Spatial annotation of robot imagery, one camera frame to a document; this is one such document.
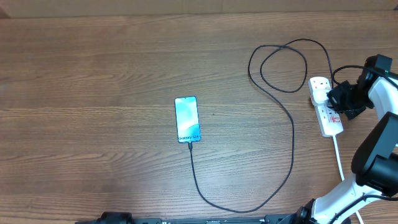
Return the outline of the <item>blue Galaxy smartphone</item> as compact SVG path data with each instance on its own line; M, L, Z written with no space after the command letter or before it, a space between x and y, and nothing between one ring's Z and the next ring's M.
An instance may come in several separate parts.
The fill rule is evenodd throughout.
M175 117L177 141L179 143L198 142L201 140L198 103L195 96L176 98Z

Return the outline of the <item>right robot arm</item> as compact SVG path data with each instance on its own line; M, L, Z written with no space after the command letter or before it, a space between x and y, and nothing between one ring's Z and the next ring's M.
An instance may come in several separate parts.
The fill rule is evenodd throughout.
M323 136L336 137L327 123L341 132L341 114L352 120L366 108L375 109L379 122L355 152L351 175L281 223L350 223L352 214L372 202L397 200L397 74L391 65L391 58L377 54L366 59L354 85L344 81L332 87L324 77L309 80Z

